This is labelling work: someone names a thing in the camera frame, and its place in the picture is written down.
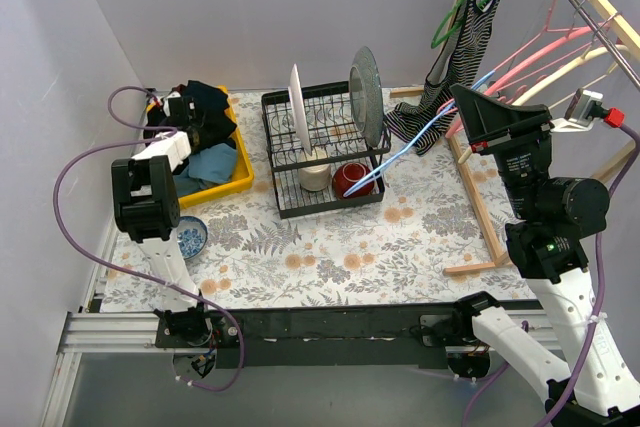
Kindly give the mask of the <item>black tank top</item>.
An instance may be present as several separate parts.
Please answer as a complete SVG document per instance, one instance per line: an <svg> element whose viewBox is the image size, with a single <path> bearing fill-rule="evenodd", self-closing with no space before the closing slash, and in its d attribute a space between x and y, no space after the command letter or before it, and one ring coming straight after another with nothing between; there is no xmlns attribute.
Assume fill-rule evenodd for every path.
<svg viewBox="0 0 640 427"><path fill-rule="evenodd" d="M171 91L178 91L181 96L193 97L196 104L205 112L204 131L201 133L185 132L195 154L214 145L226 141L236 130L236 123L226 114L229 107L228 94L218 87L213 87L196 80L180 84ZM163 108L147 109L146 119L151 127L163 127L165 118Z"/></svg>

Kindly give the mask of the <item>blue wire hanger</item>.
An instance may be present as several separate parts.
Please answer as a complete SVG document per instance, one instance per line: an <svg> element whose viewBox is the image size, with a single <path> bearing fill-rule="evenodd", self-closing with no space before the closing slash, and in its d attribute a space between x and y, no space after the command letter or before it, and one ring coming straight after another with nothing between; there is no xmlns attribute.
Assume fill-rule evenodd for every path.
<svg viewBox="0 0 640 427"><path fill-rule="evenodd" d="M431 127L447 114L456 113L456 104L452 100L437 100L441 83L431 82L429 80L430 75L425 78L424 87L422 88L422 103L424 97L427 97L426 104L430 106L432 102L435 102L436 109L434 112L427 112L427 120L425 125L415 134L415 136L407 141L407 144L390 159L384 161L379 167L374 168L368 175L358 181L354 187L351 187L346 196L350 196L360 187L367 185L369 182L374 182L376 179L381 178L383 173L390 167L390 165L401 155L409 151L416 143L420 144L422 138L425 135L429 135ZM351 114L356 123L356 126L361 132L364 132L366 121L366 110L368 107L368 97L365 92L364 81L362 79L356 79L354 84L349 84L350 88L350 101L351 101Z"/></svg>

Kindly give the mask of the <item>teal tank top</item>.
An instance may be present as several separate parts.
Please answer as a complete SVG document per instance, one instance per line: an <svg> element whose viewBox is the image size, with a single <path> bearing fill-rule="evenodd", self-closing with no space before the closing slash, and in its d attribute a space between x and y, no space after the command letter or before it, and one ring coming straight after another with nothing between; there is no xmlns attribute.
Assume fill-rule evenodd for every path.
<svg viewBox="0 0 640 427"><path fill-rule="evenodd" d="M192 154L173 172L178 196L184 197L228 183L237 160L237 150L227 143Z"/></svg>

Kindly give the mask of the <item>striped tank top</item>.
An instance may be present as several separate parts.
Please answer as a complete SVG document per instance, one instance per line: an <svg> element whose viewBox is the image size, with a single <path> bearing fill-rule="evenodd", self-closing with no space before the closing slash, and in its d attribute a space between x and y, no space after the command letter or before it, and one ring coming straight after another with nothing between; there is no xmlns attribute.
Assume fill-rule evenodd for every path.
<svg viewBox="0 0 640 427"><path fill-rule="evenodd" d="M474 83L492 35L492 24L500 1L467 0L464 8L458 11L462 25L444 42L437 60L427 74L430 75L431 82L441 83L437 91L438 101L452 98L452 85L469 87ZM427 112L434 112L436 109L435 102L427 106L427 97L424 97L423 103L421 98L416 105L400 102L386 115L391 132L406 143L425 125ZM420 144L414 145L416 153L423 156L429 152L444 136L454 118L454 114L447 114L437 121L429 130L429 135L425 135Z"/></svg>

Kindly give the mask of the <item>thick pink hanger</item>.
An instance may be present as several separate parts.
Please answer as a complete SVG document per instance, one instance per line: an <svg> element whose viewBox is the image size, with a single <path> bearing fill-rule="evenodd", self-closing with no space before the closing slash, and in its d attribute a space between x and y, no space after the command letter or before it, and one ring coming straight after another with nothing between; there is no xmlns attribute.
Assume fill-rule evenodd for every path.
<svg viewBox="0 0 640 427"><path fill-rule="evenodd" d="M489 80L496 73L496 71L500 71L503 67L507 66L507 64L510 64L513 60L516 59L516 57L520 56L520 54L522 54L525 50L527 50L529 47L531 47L533 44L535 44L541 37L543 37L547 33L551 33L551 34L554 34L554 35L558 34L558 35L560 35L560 37L558 37L554 41L548 43L547 45L545 45L544 47L540 48L536 52L532 53L531 55L529 55L529 57L527 57L524 60L522 60L516 66L510 67L509 70L506 71L504 73L504 75L502 75L500 78L498 78L498 80L496 80L493 84L489 85L487 83L487 85L489 85L489 88L485 91L485 95L491 96L495 92L497 92L498 90L502 89L504 86L510 86L514 82L517 83L517 82L519 82L519 81L521 81L523 79L526 79L526 78L530 77L531 75L534 75L538 71L544 70L545 68L547 68L547 67L549 67L551 65L554 65L555 63L559 62L559 60L552 61L548 65L545 65L545 66L541 67L540 69L534 71L531 74L527 74L524 77L521 77L519 79L514 80L513 82L511 81L511 79L514 78L516 75L518 75L521 71L526 70L527 68L529 68L529 66L531 66L532 64L538 62L540 59L542 59L543 57L549 55L550 53L554 52L556 49L558 49L559 47L563 46L565 43L573 41L574 39L577 39L577 38L579 38L579 37L581 37L583 35L586 35L589 32L592 32L591 29L588 26L576 28L574 26L574 24L572 24L572 26L569 27L569 28L550 29L549 25L550 25L550 17L547 18L547 20L545 21L545 24L543 25L543 27L540 29L540 31L533 38L531 38L527 43L525 43L523 46L521 46L518 50L516 50L510 56L505 58L493 70L491 70L486 75L481 77L475 84L473 84L471 86L471 88L472 89L479 89L479 87L483 83L489 82ZM457 109L458 109L458 107L457 107L457 104L454 102L454 100L450 100L450 101L447 101L446 103L442 104L442 106L439 107L439 110L437 111L437 113L441 113L442 110L446 110L447 114L456 114L458 112ZM444 137L446 139L449 139L452 136L454 136L456 134L456 132L458 132L462 128L463 128L462 127L462 121L460 120L460 118L454 119L450 123L450 125L448 125L448 130L445 132Z"/></svg>

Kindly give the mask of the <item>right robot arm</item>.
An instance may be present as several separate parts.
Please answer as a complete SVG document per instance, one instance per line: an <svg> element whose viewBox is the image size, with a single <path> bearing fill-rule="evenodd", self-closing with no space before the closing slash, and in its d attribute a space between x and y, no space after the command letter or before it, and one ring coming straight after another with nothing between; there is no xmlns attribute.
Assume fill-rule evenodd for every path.
<svg viewBox="0 0 640 427"><path fill-rule="evenodd" d="M505 227L509 258L540 302L561 354L485 292L459 299L449 319L420 335L494 349L540 397L544 425L637 425L639 383L606 322L604 272L589 270L581 244L605 230L613 187L550 176L554 125L545 105L508 105L462 85L452 94L472 150L495 160L515 215Z"/></svg>

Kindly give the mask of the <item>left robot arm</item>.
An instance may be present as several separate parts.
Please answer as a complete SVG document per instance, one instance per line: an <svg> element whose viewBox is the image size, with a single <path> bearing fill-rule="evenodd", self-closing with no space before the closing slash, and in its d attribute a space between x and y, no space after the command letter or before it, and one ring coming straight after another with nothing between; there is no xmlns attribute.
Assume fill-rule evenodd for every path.
<svg viewBox="0 0 640 427"><path fill-rule="evenodd" d="M175 168L191 153L189 138L171 127L148 142L139 153L111 165L115 222L137 244L151 276L164 288L156 315L165 323L165 334L200 347L210 341L213 324L180 252L180 205L173 179Z"/></svg>

